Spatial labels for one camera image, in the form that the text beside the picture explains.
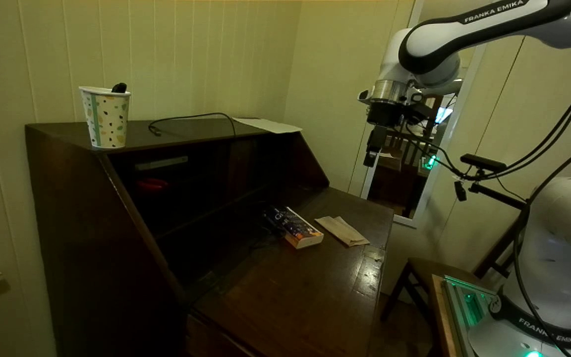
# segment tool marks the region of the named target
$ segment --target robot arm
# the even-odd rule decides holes
[[[501,0],[394,34],[374,87],[358,95],[369,105],[367,122],[376,125],[367,143],[365,165],[373,166],[387,128],[397,126],[401,118],[419,116],[412,110],[410,88],[449,84],[457,77],[458,51],[517,34],[555,48],[571,47],[571,0]]]

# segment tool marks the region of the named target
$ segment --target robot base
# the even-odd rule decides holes
[[[565,357],[554,346],[534,339],[507,321],[487,315],[468,331],[471,347],[478,357],[526,357],[532,351],[543,357]]]

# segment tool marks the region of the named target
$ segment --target patterned paper cup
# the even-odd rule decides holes
[[[102,149],[124,147],[131,93],[112,93],[111,89],[79,87],[88,122],[91,145]]]

